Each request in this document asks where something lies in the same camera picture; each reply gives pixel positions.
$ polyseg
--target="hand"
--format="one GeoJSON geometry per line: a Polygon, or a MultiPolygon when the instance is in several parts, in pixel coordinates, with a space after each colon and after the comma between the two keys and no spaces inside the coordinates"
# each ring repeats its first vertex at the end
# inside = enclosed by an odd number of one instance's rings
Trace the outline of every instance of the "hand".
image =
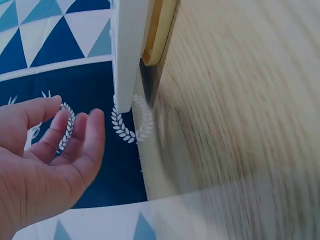
{"type": "Polygon", "coordinates": [[[105,147],[104,113],[76,116],[71,138],[55,158],[69,112],[60,96],[0,107],[0,237],[71,208],[95,179],[105,147]],[[42,139],[24,151],[28,129],[54,117],[42,139]]]}

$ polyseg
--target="triangle pattern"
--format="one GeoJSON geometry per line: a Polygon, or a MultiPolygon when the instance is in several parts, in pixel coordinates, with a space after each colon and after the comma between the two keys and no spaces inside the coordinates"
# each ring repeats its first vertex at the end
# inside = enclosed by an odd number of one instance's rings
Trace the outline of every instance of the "triangle pattern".
{"type": "Polygon", "coordinates": [[[109,8],[110,2],[108,0],[76,0],[66,13],[69,14],[109,8]]]}
{"type": "Polygon", "coordinates": [[[140,213],[135,227],[133,240],[156,240],[156,233],[145,217],[140,213]]]}
{"type": "Polygon", "coordinates": [[[61,16],[52,16],[20,25],[21,40],[28,68],[60,19],[61,16]]]}
{"type": "Polygon", "coordinates": [[[110,20],[104,26],[100,36],[96,40],[88,57],[96,57],[101,55],[110,55],[111,52],[111,36],[110,36],[110,20]]]}
{"type": "Polygon", "coordinates": [[[0,40],[0,54],[3,52],[5,47],[8,45],[8,43],[10,42],[12,37],[15,35],[17,30],[18,30],[18,27],[16,26],[16,27],[10,28],[6,31],[0,32],[0,39],[1,39],[0,40]]]}
{"type": "Polygon", "coordinates": [[[72,240],[61,221],[56,224],[53,240],[72,240]]]}
{"type": "Polygon", "coordinates": [[[5,11],[8,9],[8,7],[12,4],[13,0],[7,1],[4,3],[0,3],[0,18],[5,13],[5,11]]]}
{"type": "Polygon", "coordinates": [[[68,13],[64,16],[85,57],[110,19],[110,14],[109,9],[104,9],[68,13]]]}
{"type": "Polygon", "coordinates": [[[23,24],[57,15],[62,15],[62,12],[56,0],[41,0],[26,17],[23,24]]]}
{"type": "Polygon", "coordinates": [[[155,223],[157,229],[157,237],[159,239],[174,239],[174,240],[182,240],[183,238],[179,236],[174,228],[172,228],[169,223],[159,214],[156,213],[155,223]]]}
{"type": "Polygon", "coordinates": [[[0,55],[0,74],[25,68],[27,63],[18,29],[0,55]]]}
{"type": "Polygon", "coordinates": [[[39,2],[40,0],[15,0],[19,24],[26,19],[39,2]]]}
{"type": "Polygon", "coordinates": [[[62,13],[65,14],[75,0],[56,0],[56,2],[59,4],[62,13]]]}
{"type": "Polygon", "coordinates": [[[84,55],[68,27],[65,17],[62,17],[45,40],[31,67],[81,58],[84,58],[84,55]]]}
{"type": "Polygon", "coordinates": [[[0,18],[0,32],[18,26],[16,3],[12,2],[0,18]]]}
{"type": "Polygon", "coordinates": [[[4,2],[8,2],[9,0],[0,0],[0,4],[3,4],[4,2]]]}

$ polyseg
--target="wooden floor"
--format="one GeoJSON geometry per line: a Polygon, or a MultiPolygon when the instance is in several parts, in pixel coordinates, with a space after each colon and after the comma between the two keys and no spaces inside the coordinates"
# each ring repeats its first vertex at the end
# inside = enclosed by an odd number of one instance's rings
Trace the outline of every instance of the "wooden floor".
{"type": "Polygon", "coordinates": [[[180,0],[135,94],[158,239],[320,239],[320,1],[180,0]]]}

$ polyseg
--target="mattress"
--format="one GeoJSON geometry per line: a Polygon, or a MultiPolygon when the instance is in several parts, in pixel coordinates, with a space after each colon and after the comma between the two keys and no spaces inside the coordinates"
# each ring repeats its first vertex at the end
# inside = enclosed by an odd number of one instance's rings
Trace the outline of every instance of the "mattress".
{"type": "MultiPolygon", "coordinates": [[[[0,3],[0,105],[60,95],[69,121],[57,155],[71,134],[75,115],[105,113],[106,145],[101,170],[74,209],[147,200],[132,112],[117,114],[107,0],[9,0],[0,3]]],[[[30,129],[25,148],[50,125],[30,129]]]]}

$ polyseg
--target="white triangle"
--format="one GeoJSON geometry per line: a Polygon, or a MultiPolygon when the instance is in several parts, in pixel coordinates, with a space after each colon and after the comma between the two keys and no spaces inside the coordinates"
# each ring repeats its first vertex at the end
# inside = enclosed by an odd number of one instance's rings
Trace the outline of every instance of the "white triangle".
{"type": "Polygon", "coordinates": [[[3,52],[5,47],[8,45],[12,37],[17,32],[18,27],[15,26],[13,28],[10,28],[8,30],[0,32],[0,54],[3,52]]]}
{"type": "Polygon", "coordinates": [[[63,14],[67,12],[67,10],[75,1],[76,0],[56,0],[63,14]]]}
{"type": "Polygon", "coordinates": [[[110,16],[110,9],[74,12],[64,16],[85,57],[89,55],[110,16]]]}
{"type": "Polygon", "coordinates": [[[11,0],[11,1],[7,1],[0,4],[0,18],[5,13],[5,11],[9,8],[9,6],[12,4],[13,1],[14,0],[11,0]]]}
{"type": "Polygon", "coordinates": [[[28,17],[40,0],[15,0],[19,25],[28,17]]]}
{"type": "Polygon", "coordinates": [[[61,17],[62,16],[51,16],[20,26],[22,46],[28,68],[61,17]]]}

